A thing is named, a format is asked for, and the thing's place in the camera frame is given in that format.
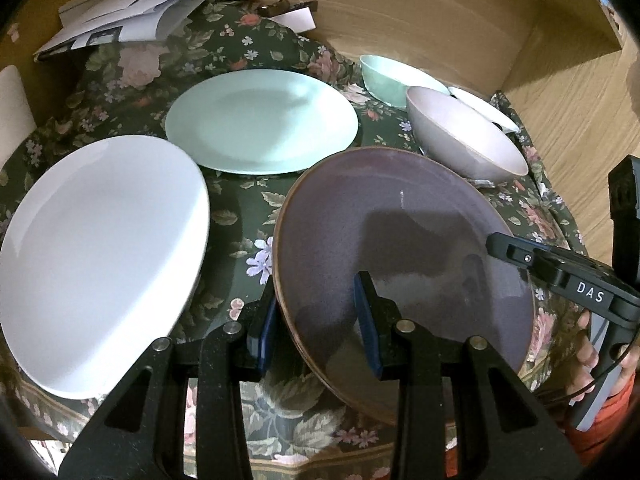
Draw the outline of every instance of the mint green bowl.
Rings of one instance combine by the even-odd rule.
[[[406,110],[406,91],[409,86],[422,86],[451,95],[449,89],[436,78],[417,68],[388,57],[360,56],[364,86],[373,97],[383,103]]]

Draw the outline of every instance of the silver bolt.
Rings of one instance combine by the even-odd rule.
[[[168,337],[159,337],[151,343],[151,348],[153,348],[156,352],[164,352],[167,348],[169,348],[170,344],[171,340]]]
[[[396,328],[403,334],[410,334],[415,330],[415,325],[413,321],[409,321],[408,319],[401,319],[396,323]]]
[[[472,336],[471,339],[469,339],[469,344],[476,350],[485,350],[488,345],[486,339],[481,335]]]
[[[237,321],[229,321],[223,325],[222,330],[225,334],[233,335],[242,330],[242,325]]]

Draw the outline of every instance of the purple plate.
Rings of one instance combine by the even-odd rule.
[[[398,382],[367,366],[353,276],[437,336],[482,335],[518,371],[532,337],[526,273],[490,257],[511,234],[465,180],[416,153],[356,148],[318,162],[293,185],[274,234],[276,294],[298,350],[345,403],[395,423]]]

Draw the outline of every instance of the paper stack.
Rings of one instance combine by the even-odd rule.
[[[102,43],[164,41],[203,1],[72,0],[58,9],[63,28],[36,51],[36,60]]]

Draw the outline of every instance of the dark green tablecloth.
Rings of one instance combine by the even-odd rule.
[[[97,139],[125,134],[164,137],[164,117],[175,99],[206,78],[252,68],[295,70],[338,88],[356,109],[357,145],[418,151],[405,112],[364,90],[359,67],[332,49],[238,6],[204,3],[163,43],[100,46],[86,63],[68,116],[50,120],[24,142],[0,172],[0,233],[33,183],[67,153]],[[502,94],[492,103],[518,124]],[[511,136],[530,173],[482,193],[516,235],[583,251],[582,238],[553,191],[523,128]],[[299,176],[244,177],[202,169],[209,188],[211,228],[202,275],[191,305],[172,337],[203,337],[236,319],[260,296],[270,268],[262,262],[280,206]],[[532,390],[567,357],[576,307],[533,283],[536,321],[520,372]],[[67,400],[34,386],[17,367],[0,336],[0,393],[22,424],[39,425],[72,442],[100,399]],[[190,388],[185,430],[186,467],[194,471],[193,429],[197,390]],[[285,331],[273,369],[260,384],[242,385],[242,411],[254,476],[324,480],[386,478],[394,428],[345,406],[305,367]]]

